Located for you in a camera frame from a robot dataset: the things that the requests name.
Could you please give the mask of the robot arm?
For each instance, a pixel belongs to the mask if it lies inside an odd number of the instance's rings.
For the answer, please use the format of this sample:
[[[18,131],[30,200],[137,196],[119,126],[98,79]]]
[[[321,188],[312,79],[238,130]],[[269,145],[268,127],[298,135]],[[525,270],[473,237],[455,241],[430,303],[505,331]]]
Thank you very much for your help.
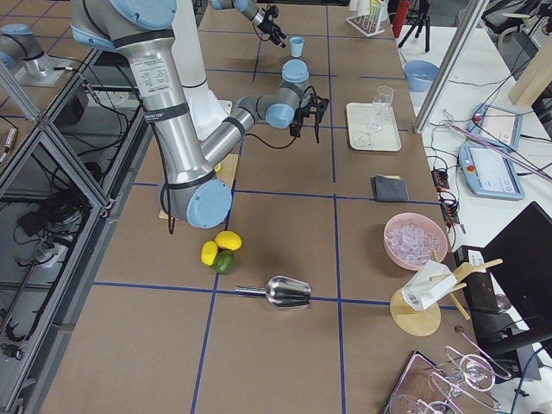
[[[306,105],[307,65],[287,61],[272,95],[244,97],[226,113],[206,83],[190,1],[73,1],[72,33],[88,47],[124,56],[158,141],[160,207],[209,229],[222,223],[232,192],[215,167],[259,121],[288,127]]]
[[[262,8],[253,0],[213,0],[210,2],[215,10],[234,9],[241,13],[253,26],[277,47],[285,48],[286,35],[276,23],[279,17],[279,8],[275,4],[268,4]]]

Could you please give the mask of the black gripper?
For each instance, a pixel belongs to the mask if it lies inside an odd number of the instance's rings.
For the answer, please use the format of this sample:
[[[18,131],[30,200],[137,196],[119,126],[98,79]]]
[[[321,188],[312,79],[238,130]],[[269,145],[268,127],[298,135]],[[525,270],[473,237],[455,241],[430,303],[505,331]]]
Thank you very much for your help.
[[[286,36],[280,33],[280,27],[275,23],[279,16],[279,9],[276,5],[269,5],[266,8],[260,8],[258,11],[260,22],[257,28],[266,35],[270,35],[270,41],[278,46],[285,47]]]
[[[311,112],[311,98],[304,97],[300,106],[296,109],[291,125],[289,126],[289,133],[291,137],[300,137],[301,128],[304,125],[304,119],[310,116]]]

